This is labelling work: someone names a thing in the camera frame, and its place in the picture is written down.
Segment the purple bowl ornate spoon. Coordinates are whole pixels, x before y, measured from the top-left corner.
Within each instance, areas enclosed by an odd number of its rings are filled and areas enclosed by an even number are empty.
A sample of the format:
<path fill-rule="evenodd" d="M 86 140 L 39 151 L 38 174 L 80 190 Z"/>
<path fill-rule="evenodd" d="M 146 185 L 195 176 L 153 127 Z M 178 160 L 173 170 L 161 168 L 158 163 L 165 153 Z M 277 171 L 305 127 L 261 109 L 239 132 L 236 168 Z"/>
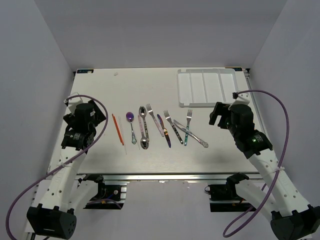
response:
<path fill-rule="evenodd" d="M 130 111 L 127 112 L 126 119 L 130 123 L 130 127 L 131 127 L 131 143 L 135 145 L 137 143 L 137 138 L 136 138 L 134 127 L 133 127 L 134 114 Z"/>

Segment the teal handled fork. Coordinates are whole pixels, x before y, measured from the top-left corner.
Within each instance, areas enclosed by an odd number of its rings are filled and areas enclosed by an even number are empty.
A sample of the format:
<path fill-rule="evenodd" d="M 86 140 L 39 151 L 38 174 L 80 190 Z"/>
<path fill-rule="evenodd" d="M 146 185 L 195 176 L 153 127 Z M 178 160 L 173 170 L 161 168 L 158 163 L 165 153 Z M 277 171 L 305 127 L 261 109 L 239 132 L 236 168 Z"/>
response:
<path fill-rule="evenodd" d="M 192 120 L 192 113 L 193 113 L 193 110 L 188 109 L 187 115 L 186 115 L 186 129 L 187 130 L 189 130 L 189 128 L 190 128 L 190 122 Z M 184 138 L 184 146 L 187 146 L 187 144 L 188 144 L 188 136 L 189 136 L 189 134 L 186 133 L 185 138 Z"/>

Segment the white divided cutlery tray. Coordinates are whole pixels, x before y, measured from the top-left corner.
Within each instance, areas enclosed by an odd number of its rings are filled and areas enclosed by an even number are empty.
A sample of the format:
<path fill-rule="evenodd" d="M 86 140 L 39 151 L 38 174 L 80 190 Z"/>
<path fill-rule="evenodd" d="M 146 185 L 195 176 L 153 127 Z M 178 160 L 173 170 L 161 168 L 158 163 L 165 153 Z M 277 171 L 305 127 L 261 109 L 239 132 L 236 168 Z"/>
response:
<path fill-rule="evenodd" d="M 182 108 L 209 108 L 217 102 L 231 104 L 238 91 L 234 68 L 179 69 L 178 103 Z"/>

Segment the silver ornate knife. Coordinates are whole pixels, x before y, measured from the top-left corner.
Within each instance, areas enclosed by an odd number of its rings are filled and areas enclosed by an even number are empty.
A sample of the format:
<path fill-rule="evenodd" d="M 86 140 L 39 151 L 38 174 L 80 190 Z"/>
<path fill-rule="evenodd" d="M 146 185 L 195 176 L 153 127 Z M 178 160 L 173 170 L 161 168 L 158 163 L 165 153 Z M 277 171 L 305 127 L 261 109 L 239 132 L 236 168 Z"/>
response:
<path fill-rule="evenodd" d="M 174 125 L 180 129 L 181 131 L 183 131 L 184 133 L 188 134 L 189 136 L 191 136 L 192 138 L 194 138 L 199 144 L 201 144 L 204 148 L 208 148 L 209 144 L 207 142 L 205 142 L 204 140 L 202 140 L 201 138 L 197 137 L 193 132 L 191 132 L 189 129 L 187 129 L 186 126 L 183 126 L 180 122 L 178 122 L 177 120 L 173 120 Z"/>

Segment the black patterned handle spoon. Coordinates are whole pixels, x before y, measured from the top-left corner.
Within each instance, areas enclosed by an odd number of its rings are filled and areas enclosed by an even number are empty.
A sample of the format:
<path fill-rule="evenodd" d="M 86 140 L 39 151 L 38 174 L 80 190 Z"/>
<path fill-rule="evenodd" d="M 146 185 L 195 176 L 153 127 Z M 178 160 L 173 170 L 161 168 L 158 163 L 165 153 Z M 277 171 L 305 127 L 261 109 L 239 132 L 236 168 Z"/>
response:
<path fill-rule="evenodd" d="M 140 145 L 144 150 L 147 150 L 149 148 L 149 143 L 150 143 L 148 127 L 147 127 L 147 123 L 146 123 L 146 113 L 147 113 L 147 111 L 146 111 L 145 107 L 140 106 L 139 110 L 138 110 L 138 115 L 141 116 L 142 125 L 144 127 L 144 137 L 141 137 Z"/>

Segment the pink handled fork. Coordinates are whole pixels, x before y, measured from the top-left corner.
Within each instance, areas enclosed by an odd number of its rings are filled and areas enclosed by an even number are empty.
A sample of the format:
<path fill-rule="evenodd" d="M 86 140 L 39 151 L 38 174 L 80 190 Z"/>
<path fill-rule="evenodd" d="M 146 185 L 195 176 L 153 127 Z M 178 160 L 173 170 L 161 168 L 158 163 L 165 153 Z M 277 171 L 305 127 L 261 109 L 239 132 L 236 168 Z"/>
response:
<path fill-rule="evenodd" d="M 163 132 L 163 129 L 162 129 L 160 123 L 158 122 L 158 120 L 156 119 L 156 117 L 155 117 L 155 115 L 154 115 L 154 111 L 153 111 L 152 108 L 151 108 L 151 105 L 150 105 L 150 104 L 146 104 L 146 109 L 147 109 L 148 113 L 151 115 L 151 117 L 152 117 L 152 119 L 153 119 L 153 121 L 154 121 L 154 123 L 155 123 L 155 125 L 156 125 L 156 127 L 157 127 L 157 129 L 158 129 L 158 131 L 160 132 L 160 135 L 161 135 L 162 137 L 164 137 L 165 134 L 164 134 L 164 132 Z"/>

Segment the black patterned handle fork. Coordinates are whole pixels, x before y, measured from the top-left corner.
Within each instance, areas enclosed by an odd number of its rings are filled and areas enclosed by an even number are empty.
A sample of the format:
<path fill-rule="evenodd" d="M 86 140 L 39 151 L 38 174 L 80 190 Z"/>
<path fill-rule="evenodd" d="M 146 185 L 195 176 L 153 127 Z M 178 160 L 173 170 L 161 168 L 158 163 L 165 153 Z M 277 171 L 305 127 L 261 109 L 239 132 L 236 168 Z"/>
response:
<path fill-rule="evenodd" d="M 170 123 L 170 125 L 171 125 L 175 135 L 177 136 L 179 142 L 183 145 L 184 141 L 182 140 L 182 138 L 181 138 L 176 126 L 174 125 L 169 112 L 167 110 L 165 110 L 163 113 L 164 113 L 165 119 Z"/>

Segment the iridescent purple knife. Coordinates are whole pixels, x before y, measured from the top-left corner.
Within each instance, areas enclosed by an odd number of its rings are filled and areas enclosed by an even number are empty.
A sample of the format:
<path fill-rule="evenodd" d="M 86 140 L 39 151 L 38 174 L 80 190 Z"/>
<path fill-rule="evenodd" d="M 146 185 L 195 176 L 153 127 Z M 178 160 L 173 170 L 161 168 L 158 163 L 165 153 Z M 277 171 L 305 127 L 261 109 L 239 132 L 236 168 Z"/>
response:
<path fill-rule="evenodd" d="M 159 114 L 157 114 L 157 118 L 158 118 L 159 123 L 160 123 L 160 126 L 161 126 L 161 128 L 162 128 L 162 130 L 163 130 L 164 137 L 165 137 L 165 139 L 166 139 L 166 142 L 167 142 L 167 144 L 168 144 L 168 147 L 171 149 L 171 146 L 172 146 L 172 145 L 171 145 L 171 140 L 170 140 L 168 131 L 167 131 L 167 129 L 166 129 L 165 126 L 164 126 L 164 122 L 163 122 L 163 120 L 162 120 L 162 118 L 161 118 L 161 116 L 160 116 Z"/>

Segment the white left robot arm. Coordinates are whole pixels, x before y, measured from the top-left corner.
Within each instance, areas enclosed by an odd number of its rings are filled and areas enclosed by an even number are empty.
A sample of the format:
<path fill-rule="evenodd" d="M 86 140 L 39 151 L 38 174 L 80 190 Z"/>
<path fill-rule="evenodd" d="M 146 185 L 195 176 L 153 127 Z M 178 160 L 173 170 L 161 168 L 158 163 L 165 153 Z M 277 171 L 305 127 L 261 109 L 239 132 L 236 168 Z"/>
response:
<path fill-rule="evenodd" d="M 26 217 L 35 234 L 68 240 L 74 234 L 76 209 L 84 206 L 93 197 L 105 196 L 106 187 L 99 182 L 82 183 L 71 194 L 75 177 L 86 158 L 89 147 L 96 139 L 96 127 L 107 122 L 94 100 L 77 102 L 69 107 L 70 113 L 63 117 L 67 126 L 61 142 L 61 151 L 56 171 L 37 206 L 29 207 Z"/>

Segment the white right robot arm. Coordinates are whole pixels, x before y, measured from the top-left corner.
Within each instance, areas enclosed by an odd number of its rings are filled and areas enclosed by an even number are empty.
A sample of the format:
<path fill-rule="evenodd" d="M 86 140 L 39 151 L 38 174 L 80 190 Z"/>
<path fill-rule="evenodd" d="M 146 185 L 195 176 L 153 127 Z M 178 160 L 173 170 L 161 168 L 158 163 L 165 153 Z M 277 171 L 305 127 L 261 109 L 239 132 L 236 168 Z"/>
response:
<path fill-rule="evenodd" d="M 273 146 L 267 136 L 255 128 L 254 114 L 246 104 L 217 102 L 209 115 L 209 124 L 229 130 L 236 147 L 257 169 L 266 186 L 263 192 L 243 173 L 227 178 L 226 195 L 247 200 L 269 221 L 279 240 L 299 240 L 315 233 L 320 226 L 320 208 L 313 207 L 279 166 Z"/>

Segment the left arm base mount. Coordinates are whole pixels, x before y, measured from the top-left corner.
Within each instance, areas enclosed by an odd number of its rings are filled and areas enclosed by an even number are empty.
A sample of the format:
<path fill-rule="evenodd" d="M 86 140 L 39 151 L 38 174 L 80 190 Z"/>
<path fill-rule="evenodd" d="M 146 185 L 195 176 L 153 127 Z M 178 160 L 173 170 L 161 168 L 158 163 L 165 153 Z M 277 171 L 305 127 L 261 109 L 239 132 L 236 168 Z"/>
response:
<path fill-rule="evenodd" d="M 105 181 L 102 175 L 80 177 L 77 187 L 82 182 L 94 181 L 97 183 L 97 194 L 86 204 L 84 209 L 90 210 L 120 210 L 124 206 L 127 193 L 125 183 Z"/>

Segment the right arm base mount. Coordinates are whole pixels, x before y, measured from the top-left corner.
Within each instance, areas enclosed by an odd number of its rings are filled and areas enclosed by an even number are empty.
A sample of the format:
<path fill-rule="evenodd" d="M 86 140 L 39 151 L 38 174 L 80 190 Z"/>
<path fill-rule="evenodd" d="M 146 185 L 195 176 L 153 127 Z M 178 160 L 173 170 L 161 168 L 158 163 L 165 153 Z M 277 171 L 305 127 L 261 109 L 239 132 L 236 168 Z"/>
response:
<path fill-rule="evenodd" d="M 252 207 L 246 200 L 233 196 L 224 184 L 210 184 L 204 188 L 209 195 L 211 213 L 240 213 Z"/>

